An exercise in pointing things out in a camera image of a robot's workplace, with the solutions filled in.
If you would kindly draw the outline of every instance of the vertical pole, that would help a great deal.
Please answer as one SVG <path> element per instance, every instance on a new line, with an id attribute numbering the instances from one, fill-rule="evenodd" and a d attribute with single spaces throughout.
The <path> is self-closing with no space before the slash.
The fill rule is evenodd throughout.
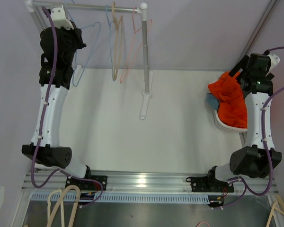
<path id="1" fill-rule="evenodd" d="M 147 4 L 141 3 L 139 10 L 141 11 L 142 21 L 142 40 L 143 40 L 143 61 L 144 61 L 144 82 L 145 93 L 150 93 L 150 79 L 149 79 L 149 67 L 148 67 L 148 46 L 147 46 Z"/>

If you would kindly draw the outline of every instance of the black mounting bracket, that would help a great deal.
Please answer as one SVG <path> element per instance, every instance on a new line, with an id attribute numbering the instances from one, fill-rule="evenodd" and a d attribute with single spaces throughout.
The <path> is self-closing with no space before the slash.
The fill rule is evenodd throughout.
<path id="1" fill-rule="evenodd" d="M 192 192 L 220 192 L 223 193 L 223 189 L 227 192 L 234 192 L 233 185 L 229 186 L 227 182 L 218 181 L 215 179 L 215 170 L 217 166 L 214 166 L 208 171 L 206 176 L 195 177 L 190 176 L 186 178 L 187 182 L 191 184 Z"/>
<path id="2" fill-rule="evenodd" d="M 103 175 L 92 175 L 88 179 L 99 181 L 103 185 L 103 190 L 106 191 L 107 186 L 107 176 Z M 100 191 L 97 184 L 88 181 L 81 181 L 74 178 L 67 178 L 65 187 L 69 185 L 76 185 L 80 188 L 81 191 Z"/>
<path id="3" fill-rule="evenodd" d="M 224 199 L 221 199 L 220 196 L 209 195 L 208 200 L 209 200 L 208 206 L 212 208 L 221 207 L 224 205 Z"/>

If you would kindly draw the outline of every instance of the gray floor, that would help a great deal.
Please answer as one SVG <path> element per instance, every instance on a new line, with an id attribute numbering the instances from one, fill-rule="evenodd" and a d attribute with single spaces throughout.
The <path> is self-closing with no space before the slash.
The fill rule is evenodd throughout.
<path id="1" fill-rule="evenodd" d="M 233 200 L 229 196 L 226 202 Z M 46 202 L 32 201 L 24 224 L 45 227 Z M 72 205 L 65 205 L 65 226 Z M 210 210 L 206 205 L 103 203 L 77 209 L 74 227 L 195 227 L 200 221 L 211 227 L 265 227 L 270 212 L 267 197 L 245 196 L 224 210 Z M 58 211 L 53 227 L 60 227 Z"/>

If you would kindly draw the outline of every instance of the pole base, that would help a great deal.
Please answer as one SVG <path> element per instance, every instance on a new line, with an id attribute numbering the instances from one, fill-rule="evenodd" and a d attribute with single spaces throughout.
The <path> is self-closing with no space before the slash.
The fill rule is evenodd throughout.
<path id="1" fill-rule="evenodd" d="M 145 118 L 146 118 L 148 102 L 149 102 L 149 99 L 152 96 L 152 94 L 151 94 L 151 86 L 152 86 L 152 79 L 153 79 L 153 72 L 152 71 L 149 72 L 149 79 L 150 79 L 150 91 L 147 92 L 147 93 L 145 91 L 143 91 L 143 103 L 142 103 L 142 109 L 141 109 L 141 113 L 140 113 L 140 119 L 141 120 L 145 120 Z"/>

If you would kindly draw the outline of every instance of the wire hanger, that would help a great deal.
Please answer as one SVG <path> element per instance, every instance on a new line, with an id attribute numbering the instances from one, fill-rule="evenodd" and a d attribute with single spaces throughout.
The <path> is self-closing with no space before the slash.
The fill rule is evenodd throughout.
<path id="1" fill-rule="evenodd" d="M 62 195 L 62 190 L 61 189 L 58 189 L 58 190 L 55 190 L 55 191 L 52 191 L 48 198 L 47 198 L 47 221 L 49 221 L 49 218 L 51 216 L 51 198 L 54 194 L 56 193 L 60 193 L 60 196 Z M 65 220 L 64 220 L 64 203 L 63 203 L 63 200 L 61 201 L 61 227 L 65 227 Z"/>
<path id="2" fill-rule="evenodd" d="M 112 54 L 112 42 L 111 42 L 111 25 L 113 23 L 109 21 L 109 18 L 108 18 L 108 14 L 107 14 L 107 7 L 108 5 L 105 6 L 105 14 L 106 14 L 106 18 L 107 18 L 107 22 L 108 22 L 108 28 L 109 28 L 109 33 L 108 33 L 108 37 L 109 37 L 109 52 L 110 52 L 110 62 L 112 64 L 112 78 L 113 78 L 113 81 L 114 81 L 114 71 L 113 71 L 113 54 Z"/>
<path id="3" fill-rule="evenodd" d="M 270 222 L 271 222 L 272 217 L 275 217 L 275 212 L 278 211 L 279 213 L 284 215 L 284 202 L 283 202 L 283 200 L 281 199 L 281 197 L 279 195 L 275 195 L 275 198 L 276 198 L 277 201 L 274 202 L 274 204 L 271 207 L 271 211 L 270 211 L 270 214 L 269 214 L 269 217 L 268 217 L 266 227 L 270 226 Z"/>
<path id="4" fill-rule="evenodd" d="M 72 18 L 71 14 L 69 13 L 69 11 L 67 11 L 67 13 L 68 13 L 68 15 L 70 16 L 72 22 L 77 26 L 77 24 L 75 23 L 74 19 Z M 91 56 L 92 56 L 92 54 L 93 54 L 93 52 L 94 52 L 94 49 L 95 49 L 97 40 L 98 40 L 99 35 L 100 35 L 101 24 L 100 24 L 99 21 L 97 21 L 97 22 L 94 23 L 94 24 L 91 24 L 91 25 L 88 25 L 88 26 L 85 26 L 85 27 L 82 27 L 82 28 L 81 28 L 81 30 L 83 30 L 83 29 L 88 28 L 88 27 L 95 27 L 97 24 L 99 24 L 99 30 L 98 30 L 96 39 L 95 39 L 95 41 L 94 41 L 94 43 L 93 43 L 93 46 L 91 47 L 91 51 L 90 51 L 90 54 L 89 54 L 89 56 L 88 56 L 88 58 L 87 58 L 87 61 L 86 61 L 85 65 L 84 65 L 83 69 L 81 69 L 82 72 L 81 72 L 80 77 L 79 77 L 79 79 L 78 79 L 78 82 L 77 82 L 76 84 L 75 84 L 75 82 L 74 82 L 74 79 L 75 79 L 75 75 L 78 74 L 79 72 L 76 72 L 76 70 L 75 70 L 74 73 L 73 73 L 73 75 L 72 75 L 71 82 L 72 82 L 72 84 L 74 85 L 74 87 L 77 87 L 77 86 L 78 86 L 78 84 L 79 84 L 79 82 L 80 82 L 80 80 L 81 80 L 81 78 L 82 78 L 82 75 L 83 75 L 83 73 L 84 73 L 84 71 L 85 71 L 85 69 L 86 69 L 87 63 L 89 62 L 89 60 L 90 60 L 90 58 L 91 58 Z M 76 66 L 76 68 L 77 68 L 77 66 L 78 66 L 78 65 L 77 65 L 77 51 L 75 52 L 75 66 Z"/>
<path id="5" fill-rule="evenodd" d="M 127 55 L 127 58 L 126 58 L 126 61 L 125 61 L 125 67 L 124 69 L 122 70 L 122 74 L 121 74 L 121 77 L 120 77 L 120 83 L 123 83 L 123 81 L 125 80 L 125 78 L 127 77 L 128 75 L 128 72 L 130 70 L 130 68 L 133 66 L 133 63 L 134 63 L 134 60 L 136 59 L 137 57 L 137 54 L 139 52 L 139 50 L 141 49 L 142 45 L 143 45 L 143 42 L 141 42 L 137 52 L 134 54 L 133 56 L 133 59 L 132 61 L 129 63 L 129 57 L 132 53 L 132 50 L 133 50 L 133 44 L 134 44 L 134 41 L 135 41 L 135 38 L 136 38 L 136 34 L 137 32 L 139 32 L 140 30 L 142 30 L 142 27 L 140 27 L 139 29 L 136 30 L 136 27 L 135 27 L 135 24 L 134 24 L 134 10 L 137 9 L 137 7 L 135 7 L 133 9 L 133 13 L 132 13 L 132 19 L 133 19 L 133 39 L 132 39 L 132 42 L 131 42 L 131 47 L 129 49 L 129 52 L 128 52 L 128 55 Z M 152 19 L 148 20 L 147 21 L 147 25 L 148 25 L 148 29 L 147 31 L 149 31 L 149 29 L 151 28 L 151 25 L 152 25 Z"/>
<path id="6" fill-rule="evenodd" d="M 60 198 L 58 199 L 56 205 L 53 208 L 53 212 L 51 213 L 51 215 L 50 215 L 50 217 L 48 219 L 46 227 L 51 227 L 52 226 L 53 219 L 54 219 L 54 217 L 55 217 L 55 215 L 57 213 L 57 210 L 58 210 L 59 206 L 61 205 L 61 203 L 62 203 L 64 197 L 66 196 L 66 194 L 68 193 L 68 191 L 71 190 L 71 189 L 74 189 L 76 191 L 76 200 L 75 200 L 74 205 L 72 207 L 71 218 L 70 218 L 68 227 L 72 227 L 73 226 L 73 223 L 74 223 L 74 220 L 75 220 L 75 216 L 76 216 L 77 207 L 78 207 L 78 203 L 79 203 L 79 199 L 80 199 L 80 195 L 81 195 L 81 191 L 80 191 L 78 186 L 70 185 L 70 186 L 66 187 L 63 190 Z"/>
<path id="7" fill-rule="evenodd" d="M 113 2 L 112 5 L 112 15 L 113 15 L 113 21 L 115 24 L 115 50 L 114 50 L 114 64 L 113 64 L 113 81 L 115 81 L 117 79 L 118 76 L 118 70 L 120 68 L 120 61 L 122 58 L 122 42 L 123 42 L 123 16 L 120 17 L 119 20 L 117 20 L 117 18 L 115 17 L 115 2 Z M 117 62 L 117 66 L 116 64 L 116 55 L 117 55 L 117 45 L 118 45 L 118 36 L 119 36 L 119 27 L 121 27 L 121 31 L 120 31 L 120 48 L 119 48 L 119 56 L 118 56 L 118 62 Z"/>
<path id="8" fill-rule="evenodd" d="M 74 85 L 74 87 L 77 87 L 77 86 L 78 86 L 78 84 L 79 84 L 79 82 L 80 82 L 80 80 L 81 80 L 81 78 L 82 78 L 82 75 L 83 75 L 83 73 L 84 73 L 84 71 L 85 71 L 85 69 L 86 69 L 87 63 L 89 62 L 89 60 L 90 60 L 90 58 L 91 58 L 91 56 L 92 56 L 92 54 L 93 54 L 93 52 L 94 52 L 94 49 L 95 49 L 97 40 L 98 40 L 99 35 L 100 35 L 101 24 L 100 24 L 99 21 L 97 21 L 97 22 L 94 23 L 93 25 L 88 25 L 88 26 L 85 26 L 85 27 L 81 28 L 81 30 L 83 30 L 83 29 L 88 28 L 88 27 L 95 27 L 97 24 L 99 24 L 99 30 L 98 30 L 96 39 L 95 39 L 95 41 L 94 41 L 94 43 L 93 43 L 93 46 L 91 47 L 89 56 L 88 56 L 88 58 L 87 58 L 87 60 L 86 60 L 86 62 L 85 62 L 85 65 L 84 65 L 84 67 L 83 67 L 83 69 L 82 69 L 82 72 L 81 72 L 80 77 L 79 77 L 79 79 L 78 79 L 78 82 L 77 82 L 76 84 L 75 84 L 75 82 L 74 82 L 75 75 L 76 75 L 76 71 L 74 71 L 74 74 L 73 74 L 73 76 L 72 76 L 72 84 Z M 78 66 L 78 65 L 77 65 L 77 52 L 75 52 L 75 65 L 76 65 L 76 67 Z"/>
<path id="9" fill-rule="evenodd" d="M 108 22 L 108 28 L 109 28 L 109 51 L 110 51 L 110 61 L 112 64 L 112 78 L 113 81 L 116 81 L 117 76 L 118 76 L 118 70 L 120 68 L 120 61 L 122 58 L 122 42 L 123 42 L 123 16 L 120 17 L 119 20 L 115 17 L 115 2 L 113 2 L 112 5 L 112 15 L 113 15 L 113 21 L 110 22 L 108 18 L 108 13 L 107 13 L 107 7 L 106 5 L 105 11 L 106 11 L 106 18 Z M 115 25 L 115 45 L 114 45 L 114 57 L 112 54 L 112 44 L 111 44 L 111 25 L 114 23 Z M 118 45 L 118 37 L 119 37 L 119 28 L 121 27 L 121 38 L 120 38 L 120 48 L 119 48 L 119 56 L 118 56 L 118 62 L 116 65 L 116 55 L 117 55 L 117 45 Z"/>

